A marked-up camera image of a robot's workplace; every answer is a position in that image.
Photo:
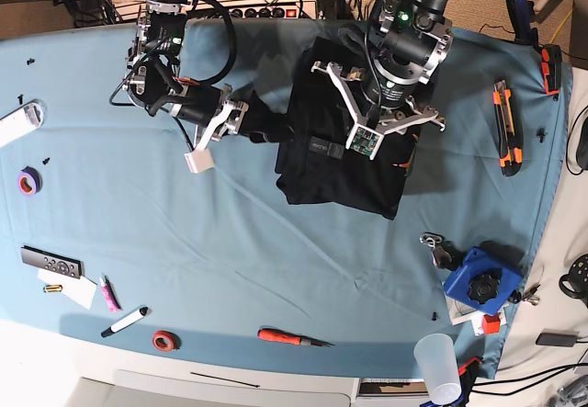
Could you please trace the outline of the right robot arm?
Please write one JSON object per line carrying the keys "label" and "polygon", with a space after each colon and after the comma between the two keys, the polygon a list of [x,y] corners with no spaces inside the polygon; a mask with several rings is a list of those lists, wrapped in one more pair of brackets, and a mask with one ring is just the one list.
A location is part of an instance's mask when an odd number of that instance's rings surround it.
{"label": "right robot arm", "polygon": [[[195,6],[204,1],[220,14],[228,41],[228,58],[221,70],[204,80],[180,76],[180,52],[188,21],[196,16]],[[184,135],[184,122],[209,131],[211,138],[224,135],[251,136],[256,133],[249,104],[232,99],[228,86],[215,84],[228,75],[237,58],[237,37],[232,18],[217,0],[144,0],[136,25],[136,36],[128,51],[127,70],[109,98],[109,104],[122,107],[115,96],[126,91],[128,107],[139,107],[153,117],[164,111]]]}

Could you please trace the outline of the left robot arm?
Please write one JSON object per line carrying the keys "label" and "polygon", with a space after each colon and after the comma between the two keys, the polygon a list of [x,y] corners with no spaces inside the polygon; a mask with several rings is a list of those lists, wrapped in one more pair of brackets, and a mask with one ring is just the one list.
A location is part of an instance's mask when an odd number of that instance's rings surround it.
{"label": "left robot arm", "polygon": [[376,0],[368,23],[369,73],[364,90],[377,107],[400,108],[407,96],[428,100],[426,88],[453,42],[449,0]]}

